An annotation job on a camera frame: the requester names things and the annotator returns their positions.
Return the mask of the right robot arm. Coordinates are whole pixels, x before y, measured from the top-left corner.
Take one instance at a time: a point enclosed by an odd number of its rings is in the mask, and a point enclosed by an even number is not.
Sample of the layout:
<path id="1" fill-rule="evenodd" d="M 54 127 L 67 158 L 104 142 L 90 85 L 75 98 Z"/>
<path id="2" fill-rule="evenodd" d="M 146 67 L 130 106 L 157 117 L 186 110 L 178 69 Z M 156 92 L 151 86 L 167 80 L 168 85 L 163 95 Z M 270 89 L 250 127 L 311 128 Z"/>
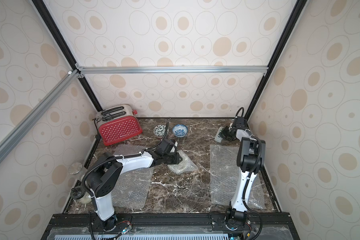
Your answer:
<path id="1" fill-rule="evenodd" d="M 234 118 L 230 126 L 224 127 L 219 136 L 228 141 L 240 141 L 237 154 L 239 179 L 226 215 L 228 228 L 235 230 L 246 224 L 247 214 L 251 211 L 249 196 L 255 178 L 264 167 L 266 142 L 253 135 L 247 120 L 239 116 Z"/>

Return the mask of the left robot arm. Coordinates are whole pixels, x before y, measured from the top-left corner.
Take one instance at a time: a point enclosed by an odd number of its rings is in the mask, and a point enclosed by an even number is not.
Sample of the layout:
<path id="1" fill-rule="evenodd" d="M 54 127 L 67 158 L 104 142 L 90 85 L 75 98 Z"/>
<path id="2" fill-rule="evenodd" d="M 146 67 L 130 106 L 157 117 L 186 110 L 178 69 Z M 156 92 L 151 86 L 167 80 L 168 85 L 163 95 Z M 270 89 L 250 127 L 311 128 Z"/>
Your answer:
<path id="1" fill-rule="evenodd" d="M 138 169 L 158 165 L 177 165 L 183 159 L 175 140 L 162 139 L 159 144 L 145 148 L 137 154 L 103 156 L 84 174 L 81 186 L 90 195 L 95 213 L 106 222 L 115 215 L 112 190 L 119 176 Z"/>

